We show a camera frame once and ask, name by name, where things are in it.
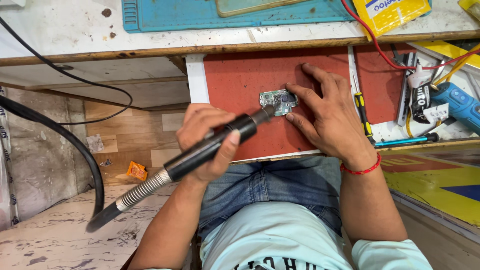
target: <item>black label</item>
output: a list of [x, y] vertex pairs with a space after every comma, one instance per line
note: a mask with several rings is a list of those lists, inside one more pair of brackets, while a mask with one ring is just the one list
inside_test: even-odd
[[425, 115], [423, 115], [423, 110], [430, 108], [430, 91], [429, 91], [430, 82], [412, 89], [412, 116], [413, 120], [422, 124], [430, 123]]

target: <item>marble floor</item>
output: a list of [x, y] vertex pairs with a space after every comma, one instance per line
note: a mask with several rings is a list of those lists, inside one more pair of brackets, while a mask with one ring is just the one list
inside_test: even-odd
[[[105, 187], [105, 205], [134, 185]], [[0, 232], [2, 269], [120, 269], [137, 248], [148, 224], [177, 184], [169, 184], [94, 233], [90, 190]]]

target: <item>hand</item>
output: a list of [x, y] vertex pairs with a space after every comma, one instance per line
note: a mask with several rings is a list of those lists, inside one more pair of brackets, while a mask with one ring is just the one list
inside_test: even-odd
[[348, 80], [307, 63], [302, 65], [302, 70], [320, 82], [323, 98], [312, 89], [287, 84], [287, 90], [313, 111], [315, 122], [312, 124], [294, 112], [287, 114], [287, 119], [323, 153], [343, 160], [348, 169], [362, 171], [373, 166], [377, 162], [376, 151], [355, 111]]
[[[234, 120], [236, 115], [232, 112], [213, 107], [206, 103], [194, 103], [188, 106], [183, 119], [183, 126], [177, 131], [177, 140], [182, 151], [201, 141], [207, 133], [215, 127]], [[240, 132], [234, 130], [223, 141], [214, 159], [206, 162], [189, 176], [201, 181], [203, 184], [222, 176], [232, 161], [240, 143]]]

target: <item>red thread bracelet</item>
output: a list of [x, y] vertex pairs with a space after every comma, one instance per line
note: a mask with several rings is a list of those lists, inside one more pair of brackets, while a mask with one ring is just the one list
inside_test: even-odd
[[377, 152], [377, 163], [375, 163], [375, 165], [371, 166], [369, 169], [366, 169], [366, 170], [360, 171], [360, 172], [354, 172], [354, 171], [351, 171], [351, 170], [345, 168], [345, 165], [342, 163], [342, 165], [340, 165], [340, 171], [342, 171], [342, 172], [347, 171], [351, 174], [366, 174], [366, 173], [369, 173], [369, 172], [375, 170], [378, 167], [378, 165], [380, 165], [381, 161], [382, 161], [382, 156], [380, 156], [380, 153]]

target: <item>light blue t-shirt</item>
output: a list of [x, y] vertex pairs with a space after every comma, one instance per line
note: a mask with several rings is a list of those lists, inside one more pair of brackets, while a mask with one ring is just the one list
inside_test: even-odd
[[[245, 206], [203, 241], [203, 270], [351, 270], [343, 238], [308, 209], [288, 202]], [[352, 250], [358, 270], [431, 270], [411, 240], [359, 240]]]

